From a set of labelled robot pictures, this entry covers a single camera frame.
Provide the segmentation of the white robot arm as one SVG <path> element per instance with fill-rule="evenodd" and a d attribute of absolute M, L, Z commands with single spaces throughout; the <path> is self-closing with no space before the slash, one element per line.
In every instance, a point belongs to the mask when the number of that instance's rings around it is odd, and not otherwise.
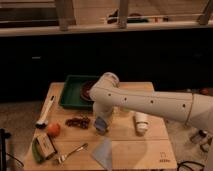
<path fill-rule="evenodd" d="M 105 133 L 115 106 L 187 123 L 213 135 L 213 97 L 193 93 L 128 90 L 119 78 L 104 73 L 89 90 L 95 114 L 94 127 Z"/>

